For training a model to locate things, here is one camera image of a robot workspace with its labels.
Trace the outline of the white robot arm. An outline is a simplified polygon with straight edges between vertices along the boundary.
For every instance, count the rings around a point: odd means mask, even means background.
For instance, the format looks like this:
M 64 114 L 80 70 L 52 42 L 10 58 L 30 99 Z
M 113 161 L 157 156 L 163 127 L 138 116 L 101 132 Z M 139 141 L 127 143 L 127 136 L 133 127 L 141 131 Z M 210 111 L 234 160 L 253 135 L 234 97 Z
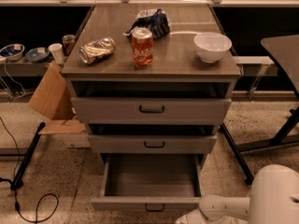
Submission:
M 254 177 L 249 197 L 206 195 L 175 224 L 233 224 L 233 218 L 248 224 L 299 224 L 299 174 L 267 165 Z

